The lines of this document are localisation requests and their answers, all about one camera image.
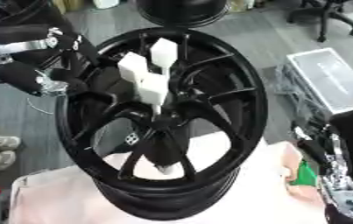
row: cable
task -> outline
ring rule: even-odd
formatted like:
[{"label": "cable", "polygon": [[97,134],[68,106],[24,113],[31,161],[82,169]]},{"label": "cable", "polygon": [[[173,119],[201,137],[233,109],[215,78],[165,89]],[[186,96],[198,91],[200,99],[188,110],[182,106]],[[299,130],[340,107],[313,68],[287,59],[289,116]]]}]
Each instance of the cable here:
[{"label": "cable", "polygon": [[52,116],[53,115],[53,112],[48,112],[48,111],[45,111],[43,109],[40,109],[40,108],[37,108],[33,105],[33,103],[31,102],[31,100],[28,98],[26,98],[26,102],[29,104],[29,106],[32,108],[32,109],[35,109],[37,110],[38,112],[41,112],[43,114],[46,114],[46,115],[49,115],[49,116]]}]

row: gray carpet floor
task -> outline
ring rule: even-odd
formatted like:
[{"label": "gray carpet floor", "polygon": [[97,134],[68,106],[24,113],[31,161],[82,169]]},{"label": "gray carpet floor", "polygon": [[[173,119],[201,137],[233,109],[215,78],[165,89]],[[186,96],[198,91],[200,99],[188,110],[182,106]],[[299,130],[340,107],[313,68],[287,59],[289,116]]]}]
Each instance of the gray carpet floor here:
[{"label": "gray carpet floor", "polygon": [[[274,1],[263,9],[232,13],[214,24],[197,29],[233,45],[260,72],[269,97],[270,113],[265,132],[269,143],[291,139],[288,129],[293,111],[286,99],[270,89],[275,67],[283,63],[287,54],[333,47],[353,67],[353,37],[348,35],[350,28],[330,21],[328,41],[317,43],[317,20],[297,24],[286,22],[287,13],[298,5],[299,2],[294,0]],[[353,18],[353,1],[345,10]],[[67,17],[95,44],[124,32],[155,26],[140,17],[127,3],[108,10],[77,11],[67,14]],[[53,116],[31,108],[27,98],[36,107],[53,111],[54,99],[31,97],[0,85],[0,134],[20,136],[26,146],[18,151],[18,162],[8,171],[0,172],[1,187],[8,187],[21,175],[72,164],[60,147]]]}]

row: white cloth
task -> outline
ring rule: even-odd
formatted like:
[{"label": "white cloth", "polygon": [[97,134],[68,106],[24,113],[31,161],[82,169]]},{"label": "white cloth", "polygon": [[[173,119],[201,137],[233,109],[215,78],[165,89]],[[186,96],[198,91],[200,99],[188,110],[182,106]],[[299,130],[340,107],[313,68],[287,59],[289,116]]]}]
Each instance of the white cloth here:
[{"label": "white cloth", "polygon": [[[191,147],[198,152],[215,151],[218,145],[212,144],[213,140],[223,144],[226,137],[222,133],[200,136],[192,140]],[[193,217],[167,223],[326,223],[322,206],[297,200],[287,191],[282,164],[285,144],[267,147],[261,141],[243,163],[235,184],[219,202]],[[161,176],[152,165],[143,165],[142,169]],[[91,178],[75,166],[23,177],[13,184],[10,224],[156,222],[162,221],[140,219],[112,205],[97,191]]]}]

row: robotic hand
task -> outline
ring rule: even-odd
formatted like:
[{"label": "robotic hand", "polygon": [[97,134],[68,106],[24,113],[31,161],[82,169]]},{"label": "robotic hand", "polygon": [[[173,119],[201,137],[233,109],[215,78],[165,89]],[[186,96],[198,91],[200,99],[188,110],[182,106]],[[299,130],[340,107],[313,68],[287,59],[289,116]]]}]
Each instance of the robotic hand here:
[{"label": "robotic hand", "polygon": [[298,146],[320,165],[318,190],[327,207],[328,223],[353,224],[353,179],[341,138],[329,125],[309,136],[293,126]]},{"label": "robotic hand", "polygon": [[[13,33],[8,33],[6,30],[11,31],[11,28],[0,28],[2,42],[6,42],[6,35],[10,34],[14,37],[24,37],[26,41],[0,44],[0,80],[30,95],[66,95],[68,91],[76,90],[74,88],[84,89],[83,82],[77,85],[78,80],[74,79],[74,73],[77,72],[76,65],[79,64],[76,53],[80,53],[92,65],[99,64],[100,56],[97,50],[80,34],[63,33],[58,28],[45,26],[30,27],[30,29],[27,26],[17,26],[14,27]],[[63,81],[52,80],[36,67],[14,60],[12,56],[14,53],[49,49],[59,50],[60,53],[68,53],[70,56],[74,55],[75,60],[66,62],[69,63],[69,69],[57,70],[59,77],[64,77]]]}]

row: black wheel rim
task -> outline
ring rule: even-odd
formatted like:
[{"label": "black wheel rim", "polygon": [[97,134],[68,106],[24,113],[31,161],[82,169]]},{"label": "black wheel rim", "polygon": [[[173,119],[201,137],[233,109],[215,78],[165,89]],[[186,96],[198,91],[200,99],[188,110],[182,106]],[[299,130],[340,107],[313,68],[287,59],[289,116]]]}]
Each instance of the black wheel rim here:
[{"label": "black wheel rim", "polygon": [[[169,86],[173,101],[169,103],[169,108],[165,107],[165,111],[170,111],[169,117],[176,114],[174,119],[170,119],[171,122],[159,122],[162,121],[161,117],[153,118],[151,108],[135,101],[133,94],[119,96],[98,91],[59,98],[56,103],[56,120],[60,140],[67,153],[95,180],[108,200],[124,211],[142,218],[175,220],[203,211],[228,191],[237,176],[239,165],[252,153],[263,135],[267,101],[263,84],[249,61],[230,45],[197,31],[150,28],[125,33],[99,46],[99,52],[104,56],[102,66],[114,67],[128,51],[146,56],[148,48],[158,38],[171,39],[180,45],[180,59],[173,67]],[[203,52],[204,57],[192,61],[193,57],[190,55],[194,52]],[[212,70],[213,66],[219,69],[219,75],[202,78],[205,76],[204,69]],[[104,68],[87,64],[80,78],[90,88],[90,82],[101,69]],[[225,87],[225,83],[236,81],[230,75],[222,76],[229,73],[238,79],[238,84],[232,84],[231,88]],[[118,74],[109,78],[123,82],[117,76]],[[212,86],[216,82],[220,83],[217,89]],[[77,112],[83,109],[84,99],[105,104],[101,115],[96,119],[88,119],[83,114],[89,113]],[[213,105],[217,104],[223,109],[229,122],[214,109]],[[93,150],[91,139],[101,127],[120,117],[130,119],[137,127],[144,127],[144,134],[119,171],[102,161]],[[213,123],[227,134],[231,144],[231,149],[221,159],[198,172],[185,156],[187,149],[184,150],[184,146],[179,147],[179,141],[172,137],[175,129],[186,127],[195,118]],[[155,150],[155,144],[139,147],[145,143],[142,139],[150,138],[156,142],[158,133],[165,133],[168,136],[167,141],[176,145],[171,148],[172,151],[179,152],[177,162],[181,162],[183,166],[184,177],[168,180],[134,177],[133,168],[137,159],[147,156],[146,153],[151,148]]]}]

